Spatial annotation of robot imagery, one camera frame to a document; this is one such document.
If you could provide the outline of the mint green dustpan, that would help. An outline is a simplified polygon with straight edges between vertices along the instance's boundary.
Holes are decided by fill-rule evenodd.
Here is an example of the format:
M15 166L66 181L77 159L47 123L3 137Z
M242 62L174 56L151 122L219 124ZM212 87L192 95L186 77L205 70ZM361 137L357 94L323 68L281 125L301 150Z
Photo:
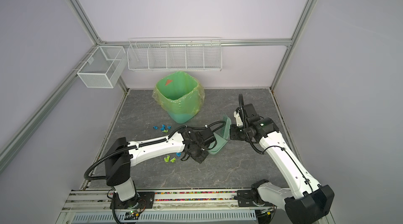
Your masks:
M224 147L224 145L228 142L228 140L223 139L222 131L223 131L223 127L221 129L217 130L216 132L214 132L216 142L213 142L209 146L209 150L208 150L209 154L217 154Z

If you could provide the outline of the mint green hand brush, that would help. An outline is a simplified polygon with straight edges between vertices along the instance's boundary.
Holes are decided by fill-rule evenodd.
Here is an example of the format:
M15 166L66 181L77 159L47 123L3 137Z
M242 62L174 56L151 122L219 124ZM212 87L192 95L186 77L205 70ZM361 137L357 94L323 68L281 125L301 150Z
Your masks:
M225 126L223 127L222 137L224 140L228 140L230 138L230 128L232 125L232 120L227 115L223 116L223 120L225 121Z

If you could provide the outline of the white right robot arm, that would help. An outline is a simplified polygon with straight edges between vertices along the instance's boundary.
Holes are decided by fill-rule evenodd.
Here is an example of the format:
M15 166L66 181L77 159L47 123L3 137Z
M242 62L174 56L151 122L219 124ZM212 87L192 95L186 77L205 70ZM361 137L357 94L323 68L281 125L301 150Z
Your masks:
M252 184L250 191L238 195L241 203L264 206L266 203L284 210L293 224L312 224L327 216L335 193L329 185L321 185L287 145L279 127L271 118L256 112L253 104L238 97L234 112L236 123L230 127L231 140L245 141L260 155L269 155L287 182L281 188L268 180Z

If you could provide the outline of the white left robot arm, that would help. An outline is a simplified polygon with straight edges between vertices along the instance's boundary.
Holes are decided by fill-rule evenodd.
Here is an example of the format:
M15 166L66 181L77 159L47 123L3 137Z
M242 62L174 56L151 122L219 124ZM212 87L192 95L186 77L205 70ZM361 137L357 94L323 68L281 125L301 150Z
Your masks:
M216 121L203 128L182 125L169 135L144 140L117 139L104 157L84 173L87 181L105 180L122 202L137 201L139 196L131 178L131 168L149 159L182 153L182 161L202 163L209 151L218 145L218 131L225 130L226 121Z

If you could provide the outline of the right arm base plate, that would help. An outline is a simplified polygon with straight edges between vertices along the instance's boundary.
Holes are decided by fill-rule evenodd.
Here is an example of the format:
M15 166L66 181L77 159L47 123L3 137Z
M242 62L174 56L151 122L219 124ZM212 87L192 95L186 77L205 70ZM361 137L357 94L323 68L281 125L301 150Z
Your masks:
M260 199L256 189L238 190L234 199L239 207L262 207L265 203Z

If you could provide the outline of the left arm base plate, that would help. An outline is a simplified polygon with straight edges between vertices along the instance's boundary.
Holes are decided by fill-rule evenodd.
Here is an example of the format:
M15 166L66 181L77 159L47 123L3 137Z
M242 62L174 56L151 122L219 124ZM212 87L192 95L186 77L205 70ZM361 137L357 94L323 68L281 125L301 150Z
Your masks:
M137 192L137 196L127 201L121 201L117 193L113 193L110 209L151 209L154 204L155 193L152 191Z

